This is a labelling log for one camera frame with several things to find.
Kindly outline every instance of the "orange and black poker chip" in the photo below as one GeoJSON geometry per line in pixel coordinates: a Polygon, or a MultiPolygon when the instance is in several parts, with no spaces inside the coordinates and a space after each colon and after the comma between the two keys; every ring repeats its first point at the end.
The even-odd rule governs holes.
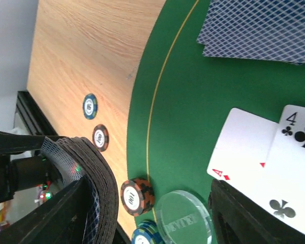
{"type": "Polygon", "coordinates": [[[154,190],[149,181],[144,178],[125,181],[121,186],[120,194],[122,205],[129,214],[135,217],[154,207],[154,190]]]}
{"type": "Polygon", "coordinates": [[[105,151],[109,144],[107,128],[103,124],[97,125],[93,130],[93,144],[98,151],[105,151]]]}

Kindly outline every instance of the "white center of poker chip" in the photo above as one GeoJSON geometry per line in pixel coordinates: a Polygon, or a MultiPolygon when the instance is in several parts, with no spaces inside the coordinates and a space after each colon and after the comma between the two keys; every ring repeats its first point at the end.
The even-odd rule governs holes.
{"type": "Polygon", "coordinates": [[[90,98],[86,99],[84,108],[85,108],[85,113],[87,115],[92,115],[93,112],[94,112],[94,102],[93,102],[93,100],[90,99],[90,98]]]}
{"type": "Polygon", "coordinates": [[[138,235],[138,236],[134,239],[134,243],[135,243],[135,244],[150,244],[149,240],[147,240],[147,238],[144,237],[143,235],[138,235]]]}
{"type": "Polygon", "coordinates": [[[105,143],[105,136],[102,130],[96,130],[94,134],[95,144],[98,148],[104,146],[105,143]]]}
{"type": "Polygon", "coordinates": [[[129,209],[131,210],[136,210],[139,207],[140,204],[140,199],[139,195],[133,187],[126,187],[124,190],[124,202],[128,206],[129,209]]]}

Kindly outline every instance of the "yellow line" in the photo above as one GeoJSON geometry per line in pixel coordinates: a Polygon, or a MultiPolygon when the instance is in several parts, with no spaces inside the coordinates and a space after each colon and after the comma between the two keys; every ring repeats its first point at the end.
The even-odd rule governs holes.
{"type": "MultiPolygon", "coordinates": [[[[189,11],[188,15],[186,16],[185,20],[183,21],[181,27],[179,28],[174,40],[173,40],[173,43],[172,45],[170,46],[169,50],[168,50],[168,53],[166,55],[166,58],[164,60],[164,63],[163,63],[163,66],[162,66],[162,69],[159,73],[159,76],[158,76],[158,80],[157,80],[157,83],[156,83],[156,87],[155,87],[155,91],[154,91],[154,96],[152,97],[152,102],[151,102],[151,107],[150,107],[150,113],[149,113],[149,120],[148,120],[148,129],[147,129],[147,142],[146,142],[146,167],[147,167],[147,180],[150,182],[150,176],[149,176],[149,134],[150,134],[150,123],[151,123],[151,115],[153,114],[153,109],[154,109],[154,104],[155,104],[155,98],[156,98],[156,94],[157,94],[157,90],[158,90],[158,87],[159,87],[159,83],[161,81],[161,78],[162,78],[162,75],[163,75],[163,72],[164,72],[164,69],[165,69],[165,66],[167,64],[167,61],[168,61],[168,58],[169,58],[169,55],[174,47],[174,44],[175,42],[177,41],[177,38],[179,36],[179,34],[181,33],[185,23],[187,22],[189,16],[192,14],[194,8],[197,6],[199,0],[196,0],[196,2],[193,4],[191,10],[189,11]]],[[[154,215],[154,219],[156,221],[156,213],[155,213],[155,209],[153,208],[152,209],[152,213],[154,215]]]]}

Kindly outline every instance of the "number 4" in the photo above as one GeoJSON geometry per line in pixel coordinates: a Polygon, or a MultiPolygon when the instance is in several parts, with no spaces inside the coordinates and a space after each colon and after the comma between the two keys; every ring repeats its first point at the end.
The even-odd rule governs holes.
{"type": "Polygon", "coordinates": [[[295,123],[296,123],[296,116],[297,116],[297,112],[295,112],[295,113],[293,113],[291,116],[289,116],[287,119],[286,119],[286,121],[289,121],[289,122],[291,122],[290,123],[290,125],[291,126],[294,126],[295,125],[295,123]]]}

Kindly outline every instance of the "stack of playing cards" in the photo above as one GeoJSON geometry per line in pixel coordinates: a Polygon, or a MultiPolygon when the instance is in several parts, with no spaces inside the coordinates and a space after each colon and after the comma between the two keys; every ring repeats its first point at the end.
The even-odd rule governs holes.
{"type": "Polygon", "coordinates": [[[279,124],[233,108],[207,173],[305,234],[305,108],[287,105],[279,124]]]}
{"type": "Polygon", "coordinates": [[[56,166],[65,185],[85,177],[92,191],[83,243],[112,243],[117,213],[118,190],[107,162],[87,138],[45,138],[42,153],[56,166]]]}
{"type": "Polygon", "coordinates": [[[203,55],[305,63],[305,0],[211,0],[203,55]]]}

